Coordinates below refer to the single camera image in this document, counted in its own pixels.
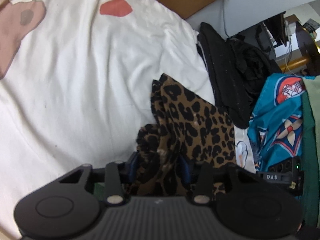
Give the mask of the cream cartoon bear bedsheet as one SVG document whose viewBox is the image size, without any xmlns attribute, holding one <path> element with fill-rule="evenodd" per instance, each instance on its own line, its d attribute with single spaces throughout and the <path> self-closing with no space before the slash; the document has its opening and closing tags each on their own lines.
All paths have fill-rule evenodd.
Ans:
<svg viewBox="0 0 320 240">
<path fill-rule="evenodd" d="M 168 74 L 214 94 L 197 32 L 155 0 L 1 0 L 1 236 L 16 203 L 81 164 L 125 160 Z"/>
</svg>

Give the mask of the leopard print garment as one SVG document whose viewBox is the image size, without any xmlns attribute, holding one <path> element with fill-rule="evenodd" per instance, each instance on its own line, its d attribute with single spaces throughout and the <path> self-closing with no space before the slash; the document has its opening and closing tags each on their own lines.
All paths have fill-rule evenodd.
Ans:
<svg viewBox="0 0 320 240">
<path fill-rule="evenodd" d="M 126 191 L 133 196 L 192 195 L 183 181 L 181 158 L 192 165 L 236 164 L 234 125 L 229 115 L 167 74 L 153 80 L 151 111 L 156 122 L 137 135 L 137 170 Z"/>
</svg>

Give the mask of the black garment at bedside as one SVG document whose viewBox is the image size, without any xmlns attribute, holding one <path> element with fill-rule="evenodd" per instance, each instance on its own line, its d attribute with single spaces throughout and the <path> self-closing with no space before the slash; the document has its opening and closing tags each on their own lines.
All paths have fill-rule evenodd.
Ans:
<svg viewBox="0 0 320 240">
<path fill-rule="evenodd" d="M 269 58 L 268 38 L 236 34 L 228 39 L 208 23 L 200 24 L 197 49 L 204 60 L 215 105 L 225 110 L 236 127 L 246 129 L 266 79 L 281 70 Z"/>
</svg>

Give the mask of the green garment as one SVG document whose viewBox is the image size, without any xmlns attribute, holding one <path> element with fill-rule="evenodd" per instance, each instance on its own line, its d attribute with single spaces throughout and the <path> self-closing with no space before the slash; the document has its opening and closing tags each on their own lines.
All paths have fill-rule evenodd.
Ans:
<svg viewBox="0 0 320 240">
<path fill-rule="evenodd" d="M 300 201 L 306 225 L 319 228 L 319 76 L 304 78 L 303 85 L 304 187 Z"/>
</svg>

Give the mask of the blue patterned cloth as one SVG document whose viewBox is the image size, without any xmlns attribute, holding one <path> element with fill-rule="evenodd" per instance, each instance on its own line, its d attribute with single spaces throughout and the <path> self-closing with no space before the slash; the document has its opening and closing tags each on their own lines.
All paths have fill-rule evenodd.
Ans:
<svg viewBox="0 0 320 240">
<path fill-rule="evenodd" d="M 303 78 L 295 75 L 269 76 L 249 120 L 248 137 L 257 171 L 288 158 L 302 156 Z"/>
</svg>

